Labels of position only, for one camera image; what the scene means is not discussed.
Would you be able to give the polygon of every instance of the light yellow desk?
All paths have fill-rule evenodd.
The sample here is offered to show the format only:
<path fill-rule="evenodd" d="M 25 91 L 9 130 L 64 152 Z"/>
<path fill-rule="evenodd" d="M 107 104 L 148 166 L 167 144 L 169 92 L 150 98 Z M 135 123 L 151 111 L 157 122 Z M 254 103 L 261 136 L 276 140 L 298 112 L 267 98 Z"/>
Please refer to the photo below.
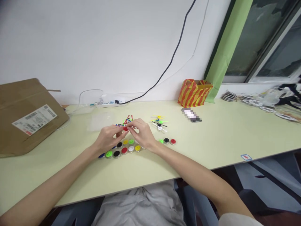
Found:
<path fill-rule="evenodd" d="M 164 135 L 151 126 L 155 138 L 176 139 L 177 144 L 169 147 L 209 169 L 243 162 L 241 154 L 259 159 L 301 148 L 301 124 L 256 107 L 219 99 L 216 104 L 205 103 L 193 110 L 202 122 L 189 122 L 176 101 L 135 102 L 95 109 L 92 114 L 114 114 L 118 124 L 127 115 L 145 121 L 152 115 L 163 115 L 168 120 L 168 133 Z M 91 114 L 74 115 L 68 127 L 54 132 L 28 154 L 0 159 L 0 215 L 94 142 L 99 132 L 87 131 L 90 118 Z M 57 205 L 177 177 L 169 165 L 147 150 L 119 159 L 96 159 Z"/>

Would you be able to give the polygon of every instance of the striped plastic bag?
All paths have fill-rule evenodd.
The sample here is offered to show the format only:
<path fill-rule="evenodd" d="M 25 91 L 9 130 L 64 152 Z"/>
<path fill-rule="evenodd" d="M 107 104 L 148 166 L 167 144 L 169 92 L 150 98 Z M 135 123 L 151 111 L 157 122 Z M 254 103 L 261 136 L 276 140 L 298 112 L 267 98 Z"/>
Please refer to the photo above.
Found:
<path fill-rule="evenodd" d="M 212 88 L 213 85 L 205 80 L 185 79 L 178 98 L 178 104 L 184 108 L 201 106 Z"/>

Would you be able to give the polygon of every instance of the hand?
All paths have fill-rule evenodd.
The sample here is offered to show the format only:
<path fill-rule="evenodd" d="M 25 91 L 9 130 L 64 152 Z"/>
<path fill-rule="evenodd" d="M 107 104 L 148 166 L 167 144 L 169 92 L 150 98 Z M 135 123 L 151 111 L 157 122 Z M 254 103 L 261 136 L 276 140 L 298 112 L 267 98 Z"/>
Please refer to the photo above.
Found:
<path fill-rule="evenodd" d="M 107 126 L 102 128 L 96 141 L 90 146 L 90 149 L 94 152 L 93 155 L 97 158 L 116 146 L 128 134 L 128 131 L 124 133 L 122 133 L 122 131 L 123 127 L 121 126 Z"/>
<path fill-rule="evenodd" d="M 135 140 L 137 140 L 144 148 L 151 150 L 151 147 L 156 143 L 156 139 L 150 130 L 150 126 L 142 119 L 135 119 L 128 123 L 126 127 L 129 129 Z M 138 128 L 139 133 L 137 133 L 133 127 Z"/>

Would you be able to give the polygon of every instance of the red cap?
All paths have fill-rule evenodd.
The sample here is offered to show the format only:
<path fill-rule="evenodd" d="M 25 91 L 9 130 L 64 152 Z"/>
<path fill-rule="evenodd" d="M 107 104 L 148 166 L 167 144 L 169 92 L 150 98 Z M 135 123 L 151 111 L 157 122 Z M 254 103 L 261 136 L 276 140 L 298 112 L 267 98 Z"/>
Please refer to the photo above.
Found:
<path fill-rule="evenodd" d="M 126 153 L 127 151 L 128 151 L 127 148 L 123 148 L 123 149 L 121 150 L 122 153 Z"/>

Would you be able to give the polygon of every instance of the white cap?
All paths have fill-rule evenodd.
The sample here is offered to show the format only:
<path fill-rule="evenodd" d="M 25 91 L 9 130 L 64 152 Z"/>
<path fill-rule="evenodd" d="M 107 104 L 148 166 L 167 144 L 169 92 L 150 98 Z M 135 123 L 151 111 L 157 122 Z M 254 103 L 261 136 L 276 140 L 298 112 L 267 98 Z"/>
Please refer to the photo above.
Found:
<path fill-rule="evenodd" d="M 134 146 L 129 146 L 129 151 L 133 151 L 134 150 Z"/>

